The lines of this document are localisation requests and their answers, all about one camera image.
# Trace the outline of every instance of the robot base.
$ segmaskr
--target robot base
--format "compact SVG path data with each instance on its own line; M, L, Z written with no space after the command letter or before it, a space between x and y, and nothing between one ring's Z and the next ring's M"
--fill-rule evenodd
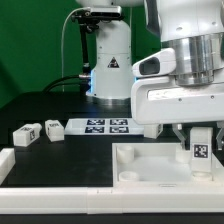
M86 95L86 99L88 102L96 103L99 105L130 105L130 98L126 99L103 99L98 98L96 96Z

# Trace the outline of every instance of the cable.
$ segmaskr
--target cable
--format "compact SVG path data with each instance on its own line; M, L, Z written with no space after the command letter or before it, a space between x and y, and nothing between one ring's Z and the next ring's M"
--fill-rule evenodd
M69 86L69 85L74 85L74 86L79 86L79 83L58 83L58 84L54 84L52 85L50 88L48 88L45 92L50 92L53 88L57 87L57 86Z
M65 38L65 28L67 25L68 20L74 14L75 12L82 11L82 10L89 10L90 7L85 7L85 8L78 8L73 10L72 12L69 13L67 18L65 19L63 28L62 28L62 34L61 34L61 77L64 78L64 38Z
M57 79L53 82L51 82L49 85L47 85L44 89L43 89L43 92L47 92L49 88L51 88L53 85L59 83L59 82L63 82L65 80L68 80L68 79L79 79L79 76L77 75L72 75L72 76L66 76L66 77L62 77L60 79Z

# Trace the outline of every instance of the green wall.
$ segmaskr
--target green wall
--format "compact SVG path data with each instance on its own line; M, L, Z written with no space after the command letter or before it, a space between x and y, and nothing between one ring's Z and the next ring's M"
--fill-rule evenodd
M77 7L75 0L1 0L0 107L21 93L41 91L61 77L62 26ZM129 23L130 9L124 11ZM158 39L145 29L143 7L133 9L132 35L133 62L159 50ZM93 67L94 35L88 35L88 43ZM69 22L65 34L65 75L79 74L81 68L79 28Z

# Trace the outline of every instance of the white robot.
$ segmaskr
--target white robot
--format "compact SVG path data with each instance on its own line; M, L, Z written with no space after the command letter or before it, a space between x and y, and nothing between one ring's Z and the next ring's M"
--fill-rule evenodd
M77 0L84 7L137 6L143 0ZM123 21L101 21L96 31L97 64L91 72L87 96L102 104L128 104L134 83L131 64L131 31Z
M131 93L132 115L154 136L159 125L172 124L185 148L182 123L216 121L222 149L224 133L224 61L221 57L222 0L145 0L148 29L161 37L162 50L133 66L139 80ZM211 154L212 129L191 132L191 150ZM195 158L192 171L210 172L210 161Z

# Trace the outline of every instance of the black cable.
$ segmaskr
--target black cable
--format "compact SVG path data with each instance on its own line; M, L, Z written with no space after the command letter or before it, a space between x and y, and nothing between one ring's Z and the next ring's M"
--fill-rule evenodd
M68 86L68 85L77 85L77 86L79 86L79 83L58 83L58 84L54 84L51 87L49 87L48 89L46 89L44 92L50 92L53 88L55 88L57 86Z
M51 86L53 86L54 84L57 84L59 82L62 82L62 81L68 80L68 79L79 79L79 76L77 76L77 75L71 75L71 76L65 76L65 77L60 78L60 79L56 79L55 81L53 81L49 85L47 85L43 89L43 92L48 92L48 89L51 88Z

